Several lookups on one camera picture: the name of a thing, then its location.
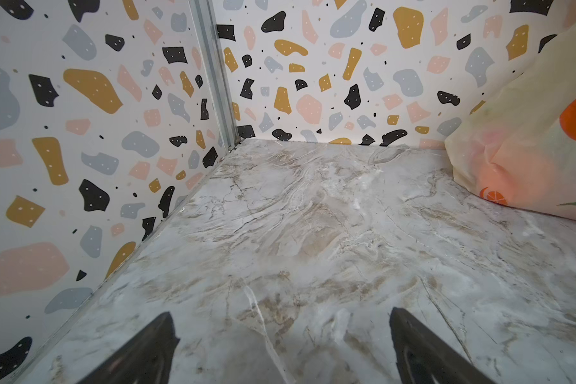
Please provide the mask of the yellow plastic fruit-print bag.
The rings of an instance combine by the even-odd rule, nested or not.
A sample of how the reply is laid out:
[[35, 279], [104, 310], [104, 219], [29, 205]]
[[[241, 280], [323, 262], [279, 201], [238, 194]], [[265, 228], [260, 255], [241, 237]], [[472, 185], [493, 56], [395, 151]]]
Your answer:
[[445, 147], [454, 180], [473, 195], [576, 221], [576, 23]]

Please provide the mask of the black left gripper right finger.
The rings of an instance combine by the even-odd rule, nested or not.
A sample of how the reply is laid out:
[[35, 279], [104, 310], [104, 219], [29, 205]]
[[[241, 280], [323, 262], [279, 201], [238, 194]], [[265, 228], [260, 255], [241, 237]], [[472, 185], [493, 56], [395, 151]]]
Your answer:
[[390, 312], [390, 333], [403, 383], [494, 383], [404, 308]]

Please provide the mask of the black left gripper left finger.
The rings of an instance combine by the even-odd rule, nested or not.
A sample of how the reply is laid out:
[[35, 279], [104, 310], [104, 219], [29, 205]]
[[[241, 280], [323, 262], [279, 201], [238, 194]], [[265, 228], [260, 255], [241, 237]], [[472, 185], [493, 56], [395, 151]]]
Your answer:
[[171, 313], [163, 312], [80, 382], [168, 383], [178, 344]]

